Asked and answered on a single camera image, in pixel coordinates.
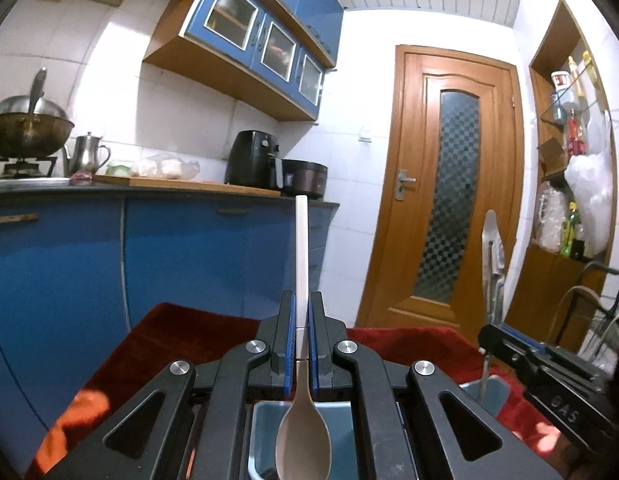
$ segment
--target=black air fryer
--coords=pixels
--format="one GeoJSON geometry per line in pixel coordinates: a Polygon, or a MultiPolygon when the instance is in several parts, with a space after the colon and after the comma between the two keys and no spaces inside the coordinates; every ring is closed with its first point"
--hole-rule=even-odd
{"type": "Polygon", "coordinates": [[[239,132],[228,158],[225,184],[281,189],[283,167],[276,137],[257,130],[239,132]]]}

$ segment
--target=wall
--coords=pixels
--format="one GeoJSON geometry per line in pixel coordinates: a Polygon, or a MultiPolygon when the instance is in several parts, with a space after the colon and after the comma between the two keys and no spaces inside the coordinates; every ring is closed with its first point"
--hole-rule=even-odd
{"type": "MultiPolygon", "coordinates": [[[[619,161],[619,42],[591,0],[565,1],[581,27],[599,69],[599,75],[609,101],[617,160],[619,161]]],[[[521,7],[513,26],[513,32],[525,66],[528,66],[534,58],[557,5],[558,0],[521,0],[521,7]]],[[[526,91],[528,92],[526,102],[530,106],[528,115],[534,115],[531,80],[527,70],[525,71],[525,77],[527,81],[526,91]]],[[[535,173],[538,168],[538,153],[536,150],[538,132],[535,122],[532,124],[532,132],[533,134],[530,137],[532,149],[529,150],[531,157],[528,159],[528,162],[531,165],[531,170],[535,173]]],[[[536,180],[529,181],[529,184],[529,195],[533,199],[536,180]]],[[[619,164],[617,168],[617,185],[617,216],[613,232],[614,244],[610,265],[619,269],[619,164]]],[[[532,215],[530,214],[521,220],[524,224],[523,231],[526,237],[529,237],[529,232],[531,231],[531,219],[532,215]]],[[[615,296],[617,287],[618,282],[615,278],[610,278],[606,281],[605,288],[603,289],[603,295],[605,296],[603,301],[606,305],[611,305],[611,298],[615,296]]]]}
{"type": "MultiPolygon", "coordinates": [[[[325,199],[341,206],[330,227],[320,288],[330,316],[349,326],[356,320],[376,231],[398,44],[449,48],[507,61],[518,67],[525,83],[525,65],[511,28],[419,10],[345,13],[337,70],[325,78],[318,124],[282,123],[280,141],[288,158],[329,167],[325,199]],[[359,142],[362,130],[371,136],[371,143],[359,142]]],[[[527,99],[525,89],[523,96],[527,99]]],[[[526,139],[526,160],[529,150],[526,139]]],[[[519,269],[524,254],[525,247],[518,241],[510,268],[519,269]]],[[[508,304],[517,276],[508,275],[508,304]]]]}
{"type": "Polygon", "coordinates": [[[142,63],[168,2],[125,0],[114,9],[89,0],[19,0],[0,27],[0,100],[27,93],[46,66],[46,97],[67,110],[72,137],[102,136],[119,160],[178,153],[200,163],[197,180],[222,181],[221,157],[232,134],[246,128],[276,134],[278,122],[142,63]]]}

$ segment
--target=stove burner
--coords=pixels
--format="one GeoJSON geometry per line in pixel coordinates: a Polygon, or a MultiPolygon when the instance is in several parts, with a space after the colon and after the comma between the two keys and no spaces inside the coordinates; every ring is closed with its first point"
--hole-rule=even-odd
{"type": "Polygon", "coordinates": [[[0,176],[0,179],[51,177],[54,172],[54,167],[56,166],[56,158],[55,156],[40,156],[36,159],[36,162],[50,163],[47,174],[42,174],[36,162],[27,162],[24,158],[20,158],[16,162],[10,162],[8,158],[0,157],[0,162],[5,163],[3,166],[3,175],[0,176]]]}

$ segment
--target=wooden spoon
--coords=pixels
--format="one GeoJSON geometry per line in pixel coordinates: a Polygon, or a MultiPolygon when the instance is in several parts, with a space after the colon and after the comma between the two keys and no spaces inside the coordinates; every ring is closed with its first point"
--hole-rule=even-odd
{"type": "Polygon", "coordinates": [[[276,435],[280,480],[327,480],[332,446],[327,425],[310,396],[308,363],[308,199],[296,197],[296,393],[276,435]]]}

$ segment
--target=silver bolt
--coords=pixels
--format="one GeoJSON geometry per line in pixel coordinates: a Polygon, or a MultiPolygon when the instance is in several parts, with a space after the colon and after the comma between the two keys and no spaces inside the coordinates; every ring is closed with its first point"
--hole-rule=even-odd
{"type": "Polygon", "coordinates": [[[354,341],[346,339],[336,345],[336,348],[338,348],[339,352],[343,352],[344,354],[353,354],[358,350],[358,345],[354,341]]]}
{"type": "Polygon", "coordinates": [[[189,371],[189,363],[187,361],[174,361],[170,365],[170,372],[174,375],[183,375],[189,371]]]}
{"type": "Polygon", "coordinates": [[[436,368],[429,361],[417,361],[414,363],[414,371],[419,375],[432,375],[434,370],[436,368]]]}
{"type": "Polygon", "coordinates": [[[266,344],[260,339],[252,339],[245,345],[245,349],[251,354],[260,354],[260,352],[266,349],[266,344]]]}

